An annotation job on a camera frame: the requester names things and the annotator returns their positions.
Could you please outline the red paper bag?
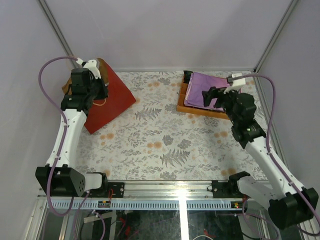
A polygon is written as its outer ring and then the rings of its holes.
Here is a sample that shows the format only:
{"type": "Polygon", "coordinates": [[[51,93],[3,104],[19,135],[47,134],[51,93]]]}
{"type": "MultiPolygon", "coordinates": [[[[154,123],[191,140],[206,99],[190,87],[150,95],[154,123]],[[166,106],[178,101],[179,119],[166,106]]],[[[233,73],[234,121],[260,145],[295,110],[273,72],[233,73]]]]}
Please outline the red paper bag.
{"type": "Polygon", "coordinates": [[[108,97],[88,98],[90,75],[93,74],[89,69],[79,65],[71,70],[67,83],[62,87],[64,97],[60,104],[64,112],[72,109],[84,113],[86,117],[84,127],[90,134],[113,121],[136,102],[132,92],[114,70],[103,59],[96,60],[99,62],[101,78],[108,89],[108,97]]]}

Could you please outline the wooden tray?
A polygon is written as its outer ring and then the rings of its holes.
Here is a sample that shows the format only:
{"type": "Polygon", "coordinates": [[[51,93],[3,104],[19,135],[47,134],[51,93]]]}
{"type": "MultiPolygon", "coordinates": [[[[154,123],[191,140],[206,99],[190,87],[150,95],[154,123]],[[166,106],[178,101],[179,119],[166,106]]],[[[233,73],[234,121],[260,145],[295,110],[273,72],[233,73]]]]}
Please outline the wooden tray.
{"type": "Polygon", "coordinates": [[[182,113],[227,120],[228,116],[222,108],[204,107],[202,91],[208,91],[211,87],[227,88],[228,86],[226,78],[193,72],[189,84],[183,83],[182,79],[176,110],[182,113]]]}

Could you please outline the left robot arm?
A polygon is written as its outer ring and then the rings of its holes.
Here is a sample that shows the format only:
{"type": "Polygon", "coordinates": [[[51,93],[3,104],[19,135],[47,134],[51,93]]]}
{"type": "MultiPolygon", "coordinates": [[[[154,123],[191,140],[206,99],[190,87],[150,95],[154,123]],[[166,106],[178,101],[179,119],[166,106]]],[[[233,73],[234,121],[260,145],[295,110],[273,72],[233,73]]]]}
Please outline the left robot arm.
{"type": "Polygon", "coordinates": [[[81,197],[93,191],[102,198],[110,190],[106,174],[77,171],[76,153],[89,110],[95,100],[107,98],[108,89],[98,69],[75,68],[70,77],[58,108],[62,115],[53,150],[45,166],[37,167],[35,177],[48,197],[81,197]]]}

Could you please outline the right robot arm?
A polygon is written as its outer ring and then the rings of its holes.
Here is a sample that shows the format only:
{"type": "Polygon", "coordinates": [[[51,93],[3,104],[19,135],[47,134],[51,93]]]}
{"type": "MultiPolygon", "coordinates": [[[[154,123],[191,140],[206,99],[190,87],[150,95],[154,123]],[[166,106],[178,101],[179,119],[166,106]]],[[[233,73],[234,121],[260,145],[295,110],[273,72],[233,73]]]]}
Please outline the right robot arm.
{"type": "Polygon", "coordinates": [[[264,207],[278,229],[298,225],[315,218],[319,195],[314,188],[306,188],[284,165],[269,138],[255,120],[254,97],[225,87],[211,87],[202,91],[203,104],[216,100],[215,107],[222,108],[232,122],[234,139],[258,163],[271,188],[256,182],[248,173],[228,184],[233,197],[247,195],[264,207]]]}

